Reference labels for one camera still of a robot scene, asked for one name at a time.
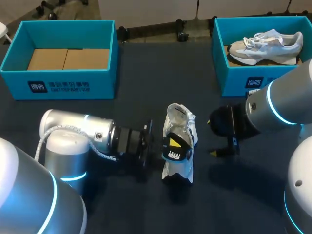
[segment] logo on box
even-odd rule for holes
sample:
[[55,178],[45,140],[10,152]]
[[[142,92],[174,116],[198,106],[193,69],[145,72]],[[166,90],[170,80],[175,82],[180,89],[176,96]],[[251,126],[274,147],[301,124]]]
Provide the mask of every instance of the logo on box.
[[29,81],[28,85],[29,85],[31,92],[33,93],[47,93],[48,92],[43,81]]
[[260,88],[263,77],[248,77],[245,88]]

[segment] white shoe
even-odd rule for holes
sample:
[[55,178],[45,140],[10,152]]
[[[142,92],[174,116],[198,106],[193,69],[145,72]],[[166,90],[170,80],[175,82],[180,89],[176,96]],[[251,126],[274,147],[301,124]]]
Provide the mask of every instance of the white shoe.
[[272,29],[265,33],[257,33],[253,38],[244,38],[229,46],[232,58],[246,65],[256,65],[268,59],[284,65],[296,65],[296,57],[303,46],[303,35],[280,34]]
[[166,160],[162,179],[179,174],[193,182],[194,146],[198,142],[196,116],[183,105],[171,104],[163,128],[163,153]]

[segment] cardboard box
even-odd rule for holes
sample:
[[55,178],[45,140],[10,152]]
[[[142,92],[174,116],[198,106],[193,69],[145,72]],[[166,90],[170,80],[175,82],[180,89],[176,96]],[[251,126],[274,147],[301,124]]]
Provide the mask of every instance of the cardboard box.
[[117,60],[113,20],[23,21],[0,73],[15,100],[113,99]]
[[256,66],[242,66],[228,58],[225,46],[244,37],[271,29],[282,34],[303,34],[300,63],[312,58],[312,25],[307,17],[236,17],[216,18],[212,42],[212,54],[217,78],[223,96],[244,96],[247,91],[265,87],[273,80],[297,67],[262,62]]
[[28,71],[63,70],[67,49],[35,49]]
[[107,69],[108,60],[108,49],[68,50],[63,69]]

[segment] chair leg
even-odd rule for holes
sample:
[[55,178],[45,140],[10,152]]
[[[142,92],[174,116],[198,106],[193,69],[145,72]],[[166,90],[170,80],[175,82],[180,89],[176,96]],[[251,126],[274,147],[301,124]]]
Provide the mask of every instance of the chair leg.
[[12,40],[10,39],[10,37],[9,37],[7,34],[5,34],[5,37],[8,39],[8,41],[9,41],[10,43],[12,43]]

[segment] blue led ring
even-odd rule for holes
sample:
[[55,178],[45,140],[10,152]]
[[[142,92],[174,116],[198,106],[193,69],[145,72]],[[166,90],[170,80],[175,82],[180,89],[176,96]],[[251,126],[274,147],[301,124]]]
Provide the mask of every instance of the blue led ring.
[[286,209],[287,215],[288,215],[289,219],[291,220],[292,224],[297,228],[297,230],[298,230],[301,234],[304,234],[304,233],[298,228],[298,226],[294,223],[292,217],[290,216],[290,214],[289,214],[289,212],[288,212],[288,209],[287,209],[287,206],[286,206],[286,195],[285,195],[285,191],[284,191],[284,204],[285,204],[285,209]]
[[71,178],[64,177],[64,178],[61,178],[61,180],[63,180],[63,181],[75,181],[75,180],[79,180],[79,179],[84,178],[86,176],[86,174],[87,174],[87,172],[85,172],[84,174],[77,176],[77,177],[71,177]]
[[296,123],[291,123],[287,120],[285,120],[274,108],[272,101],[271,101],[271,96],[270,96],[270,89],[271,89],[271,85],[272,85],[273,81],[269,84],[269,87],[267,89],[267,98],[268,98],[268,103],[270,108],[272,109],[273,113],[276,115],[276,117],[278,117],[281,121],[283,121],[286,124],[290,124],[290,125],[296,125]]
[[39,229],[39,231],[37,232],[37,234],[42,234],[45,230],[45,228],[48,226],[50,220],[51,220],[51,217],[53,215],[53,212],[54,212],[54,209],[55,209],[55,205],[57,203],[57,197],[58,197],[58,188],[57,188],[57,182],[55,181],[55,178],[54,176],[52,175],[51,172],[49,172],[51,177],[52,177],[52,180],[53,180],[53,188],[54,188],[54,191],[53,191],[53,200],[52,200],[52,205],[51,205],[51,208],[50,208],[50,211],[48,213],[48,216],[47,218],[45,219],[42,227]]

